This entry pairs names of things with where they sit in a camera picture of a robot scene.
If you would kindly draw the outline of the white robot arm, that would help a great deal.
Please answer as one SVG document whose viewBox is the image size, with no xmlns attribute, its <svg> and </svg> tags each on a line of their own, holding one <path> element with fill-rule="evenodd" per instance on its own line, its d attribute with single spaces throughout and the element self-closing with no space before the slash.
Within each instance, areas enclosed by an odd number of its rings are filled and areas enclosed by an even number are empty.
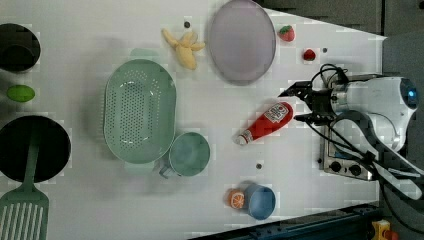
<svg viewBox="0 0 424 240">
<path fill-rule="evenodd" d="M 296 96 L 310 109 L 295 119 L 312 129 L 321 126 L 324 169 L 349 177 L 386 183 L 405 202 L 423 203 L 423 169 L 399 151 L 408 124 L 418 108 L 412 81 L 378 75 L 338 77 L 315 90 L 312 81 L 298 81 L 282 97 Z"/>
</svg>

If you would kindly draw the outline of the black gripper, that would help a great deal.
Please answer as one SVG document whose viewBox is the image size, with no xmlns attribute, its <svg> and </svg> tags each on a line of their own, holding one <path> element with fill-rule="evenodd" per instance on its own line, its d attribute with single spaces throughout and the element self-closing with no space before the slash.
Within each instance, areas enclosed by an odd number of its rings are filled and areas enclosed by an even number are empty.
<svg viewBox="0 0 424 240">
<path fill-rule="evenodd" d="M 311 110 L 309 114 L 296 115 L 296 121 L 314 124 L 317 126 L 329 125 L 334 120 L 334 111 L 331 106 L 331 89 L 315 91 L 310 81 L 296 81 L 279 97 L 296 96 L 306 103 Z"/>
</svg>

